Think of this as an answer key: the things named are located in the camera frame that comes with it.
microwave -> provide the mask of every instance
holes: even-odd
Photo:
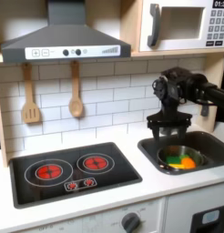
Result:
[[[139,50],[224,47],[224,1],[144,0]]]

wooden spatula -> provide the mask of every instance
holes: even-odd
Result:
[[[83,104],[79,98],[79,63],[72,62],[72,99],[69,110],[73,117],[80,117],[83,112]]]
[[[31,81],[32,67],[30,64],[23,64],[23,75],[25,80],[25,96],[26,103],[23,106],[22,118],[25,123],[38,122],[40,120],[40,112],[33,99],[33,89]]]

digital clock display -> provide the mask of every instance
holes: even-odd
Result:
[[[224,8],[224,0],[214,0],[213,8]]]

metal sink basin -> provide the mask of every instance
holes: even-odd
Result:
[[[169,171],[162,168],[158,163],[158,151],[162,147],[171,145],[182,145],[196,149],[204,156],[205,163],[200,167],[188,170]],[[178,139],[177,135],[161,137],[158,142],[154,138],[144,139],[137,146],[159,171],[169,175],[181,175],[224,165],[224,143],[204,132],[187,133],[186,137],[181,140]]]

black robotic arm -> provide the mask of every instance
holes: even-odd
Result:
[[[185,136],[192,115],[178,112],[178,106],[187,100],[203,105],[205,112],[209,106],[224,108],[224,90],[209,83],[202,74],[192,74],[187,69],[175,67],[162,72],[153,83],[153,89],[162,104],[157,114],[147,117],[148,128],[156,140],[159,140],[159,132],[171,135],[177,131],[179,138]]]

